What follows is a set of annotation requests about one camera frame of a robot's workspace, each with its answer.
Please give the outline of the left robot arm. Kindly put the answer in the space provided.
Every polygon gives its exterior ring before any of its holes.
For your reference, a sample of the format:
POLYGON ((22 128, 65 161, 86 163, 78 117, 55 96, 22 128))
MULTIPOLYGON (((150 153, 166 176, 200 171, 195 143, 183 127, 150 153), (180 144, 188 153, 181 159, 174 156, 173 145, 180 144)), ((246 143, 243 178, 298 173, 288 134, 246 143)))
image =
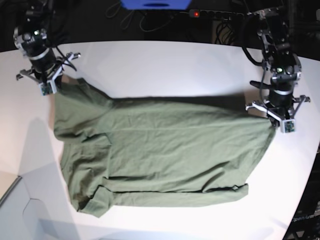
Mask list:
POLYGON ((250 85, 262 90, 268 90, 268 95, 259 94, 259 99, 246 105, 245 109, 257 109, 266 113, 271 123, 280 128, 282 133, 296 131, 296 113, 302 103, 310 102, 305 95, 294 97, 294 89, 301 78, 302 65, 289 42, 289 28, 281 16, 279 3, 263 4, 246 1, 248 13, 243 27, 250 20, 258 21, 257 35, 262 42, 262 61, 254 60, 246 45, 241 48, 246 57, 264 73, 270 72, 270 83, 250 81, 250 85))

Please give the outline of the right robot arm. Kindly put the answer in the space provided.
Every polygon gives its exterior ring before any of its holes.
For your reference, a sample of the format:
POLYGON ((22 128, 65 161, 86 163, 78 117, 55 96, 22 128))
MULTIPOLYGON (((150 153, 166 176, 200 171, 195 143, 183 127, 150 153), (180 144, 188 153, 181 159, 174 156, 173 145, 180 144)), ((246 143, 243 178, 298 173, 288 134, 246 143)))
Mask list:
POLYGON ((58 91, 64 66, 76 71, 72 61, 81 57, 79 52, 64 54, 59 49, 64 35, 53 31, 54 6, 53 0, 32 0, 13 32, 15 47, 31 63, 30 69, 20 70, 15 78, 34 81, 43 96, 58 91))

